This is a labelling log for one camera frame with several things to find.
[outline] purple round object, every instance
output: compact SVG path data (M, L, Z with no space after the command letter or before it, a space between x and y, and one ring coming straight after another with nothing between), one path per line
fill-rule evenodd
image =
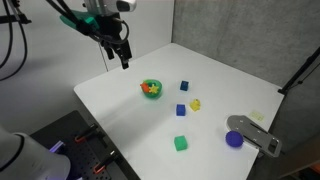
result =
M240 147L243 144L243 137L237 131L230 131L226 135L226 141L231 147Z

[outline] gray tool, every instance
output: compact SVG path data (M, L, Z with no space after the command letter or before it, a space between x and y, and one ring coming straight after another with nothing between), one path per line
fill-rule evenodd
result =
M247 116L230 116L227 120L230 130L242 134L244 140L271 157L278 157L282 147L281 141L265 131Z

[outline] green cube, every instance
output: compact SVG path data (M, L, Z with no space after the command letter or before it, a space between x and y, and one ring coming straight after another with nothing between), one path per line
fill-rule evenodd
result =
M184 136L177 136L174 138L174 145L177 151L182 151L188 148L187 139Z

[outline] white table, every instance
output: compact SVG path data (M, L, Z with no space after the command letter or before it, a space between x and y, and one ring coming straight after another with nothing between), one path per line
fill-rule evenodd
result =
M157 79L163 94L150 100L140 83ZM189 91L180 91L181 80ZM256 121L269 129L281 104L279 87L169 44L75 87L75 92L107 132L129 164L144 180L246 179L258 150L248 144L232 149L225 143L230 115L262 113ZM188 104L201 101L200 111ZM187 115L175 115L176 104L187 105ZM174 137L185 135L189 148L177 152Z

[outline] white robot part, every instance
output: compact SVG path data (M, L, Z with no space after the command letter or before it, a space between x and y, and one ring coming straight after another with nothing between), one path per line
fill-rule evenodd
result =
M51 153L26 134L10 134L0 126L0 146L0 179L65 180L68 177L70 160Z
M136 0L84 0L84 3L89 13L102 16L131 12L137 6Z

